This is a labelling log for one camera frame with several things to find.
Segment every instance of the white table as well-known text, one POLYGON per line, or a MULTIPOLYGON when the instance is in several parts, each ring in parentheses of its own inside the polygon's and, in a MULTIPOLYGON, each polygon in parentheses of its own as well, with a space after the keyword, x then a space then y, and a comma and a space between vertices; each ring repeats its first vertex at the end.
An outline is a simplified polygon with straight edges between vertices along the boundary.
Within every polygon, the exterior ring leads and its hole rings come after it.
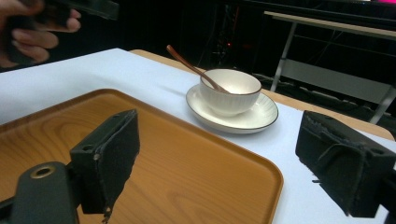
MULTIPOLYGON (((315 177, 295 155, 303 111, 277 104, 278 120, 254 134, 212 130, 190 112, 185 94, 198 76, 121 49, 0 74, 0 123, 26 116, 98 89, 116 89, 156 106, 180 119, 215 133, 272 162, 284 176, 274 223, 383 223, 380 207, 375 219, 346 217, 326 192, 312 183, 315 177)), ((396 143, 366 133, 393 151, 396 143)))

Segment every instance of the screw hole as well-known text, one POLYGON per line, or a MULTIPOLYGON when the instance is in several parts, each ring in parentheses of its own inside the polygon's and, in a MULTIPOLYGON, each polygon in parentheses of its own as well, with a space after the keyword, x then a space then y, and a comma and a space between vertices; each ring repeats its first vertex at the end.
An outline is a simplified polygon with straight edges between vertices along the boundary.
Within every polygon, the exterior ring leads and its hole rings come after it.
POLYGON ((33 179, 39 179, 39 178, 43 178, 48 175, 51 175, 54 171, 55 171, 54 166, 51 166, 51 165, 42 166, 42 167, 39 167, 36 170, 34 170, 30 174, 30 177, 32 177, 33 179))
POLYGON ((83 151, 89 151, 89 150, 91 150, 91 149, 93 149, 93 145, 87 145, 87 146, 84 146, 84 147, 82 148, 83 151))

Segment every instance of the human hand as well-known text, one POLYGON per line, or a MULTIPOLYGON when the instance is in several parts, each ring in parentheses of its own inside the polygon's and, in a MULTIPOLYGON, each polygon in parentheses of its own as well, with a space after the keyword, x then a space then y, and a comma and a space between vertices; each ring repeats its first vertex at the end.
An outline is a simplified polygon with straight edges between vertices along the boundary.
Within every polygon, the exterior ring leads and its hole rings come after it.
MULTIPOLYGON (((33 16, 44 9, 42 0, 30 0, 31 5, 27 7, 19 0, 0 0, 0 67, 12 67, 17 65, 9 60, 5 52, 4 30, 7 18, 10 16, 33 16)), ((14 38, 12 44, 24 55, 32 58, 34 63, 46 61, 50 54, 47 49, 55 48, 58 37, 50 31, 76 32, 80 28, 78 19, 81 15, 74 9, 70 11, 70 17, 66 22, 66 27, 49 22, 48 24, 37 24, 36 30, 14 29, 11 35, 14 38)))

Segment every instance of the wooden spoon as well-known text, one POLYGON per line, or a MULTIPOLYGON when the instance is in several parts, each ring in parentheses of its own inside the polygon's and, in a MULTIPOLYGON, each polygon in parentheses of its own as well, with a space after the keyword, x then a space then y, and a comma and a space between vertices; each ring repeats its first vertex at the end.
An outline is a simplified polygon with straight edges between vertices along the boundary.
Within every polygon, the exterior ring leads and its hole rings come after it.
POLYGON ((190 68, 190 70, 192 70, 193 72, 195 72, 196 74, 200 75, 201 77, 203 77, 204 79, 206 79, 210 85, 212 85, 212 87, 215 90, 218 91, 222 91, 222 92, 227 92, 230 93, 229 91, 224 90, 224 88, 222 88, 219 84, 217 84, 212 78, 208 77, 205 73, 201 72, 199 69, 197 69, 196 67, 192 66, 189 62, 187 62, 183 57, 181 57, 180 54, 178 54, 174 48, 172 48, 172 46, 168 45, 166 46, 166 49, 168 50, 168 52, 179 62, 183 63, 186 67, 190 68))

